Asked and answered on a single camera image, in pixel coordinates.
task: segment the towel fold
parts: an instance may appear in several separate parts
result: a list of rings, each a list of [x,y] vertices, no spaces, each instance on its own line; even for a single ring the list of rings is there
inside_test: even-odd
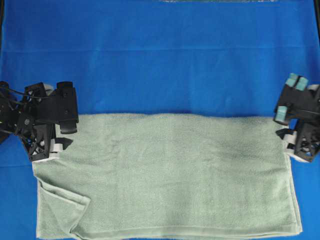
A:
[[[72,145],[33,162],[41,239],[252,239],[302,231],[271,118],[81,115]]]

